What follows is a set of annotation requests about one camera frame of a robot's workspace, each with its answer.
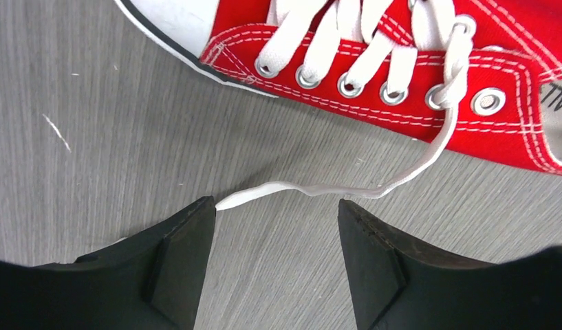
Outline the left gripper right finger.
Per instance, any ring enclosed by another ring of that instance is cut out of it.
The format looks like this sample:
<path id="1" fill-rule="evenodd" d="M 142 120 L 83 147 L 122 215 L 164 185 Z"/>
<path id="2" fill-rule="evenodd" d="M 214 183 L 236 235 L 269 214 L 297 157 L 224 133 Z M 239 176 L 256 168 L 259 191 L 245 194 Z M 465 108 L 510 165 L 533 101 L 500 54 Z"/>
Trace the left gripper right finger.
<path id="1" fill-rule="evenodd" d="M 562 329 L 562 246 L 487 263 L 348 200 L 338 228 L 358 329 Z"/>

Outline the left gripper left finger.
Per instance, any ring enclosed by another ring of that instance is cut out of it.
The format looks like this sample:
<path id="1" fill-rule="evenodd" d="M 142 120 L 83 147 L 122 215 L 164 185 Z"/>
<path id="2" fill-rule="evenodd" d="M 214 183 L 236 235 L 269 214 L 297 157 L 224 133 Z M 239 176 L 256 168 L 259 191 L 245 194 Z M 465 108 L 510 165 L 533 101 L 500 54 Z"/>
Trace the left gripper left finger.
<path id="1" fill-rule="evenodd" d="M 0 329 L 193 329 L 215 220 L 207 196 L 73 263 L 0 261 Z"/>

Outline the red sneaker with laces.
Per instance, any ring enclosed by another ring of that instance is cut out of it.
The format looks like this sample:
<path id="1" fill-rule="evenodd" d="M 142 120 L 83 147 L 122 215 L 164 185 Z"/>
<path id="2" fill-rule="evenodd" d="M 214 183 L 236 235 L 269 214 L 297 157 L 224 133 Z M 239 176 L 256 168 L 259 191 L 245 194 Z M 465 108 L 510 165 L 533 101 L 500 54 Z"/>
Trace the red sneaker with laces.
<path id="1" fill-rule="evenodd" d="M 444 149 L 562 176 L 562 1 L 119 1 L 140 31 L 214 81 L 428 143 L 376 188 L 269 181 L 379 199 Z"/>

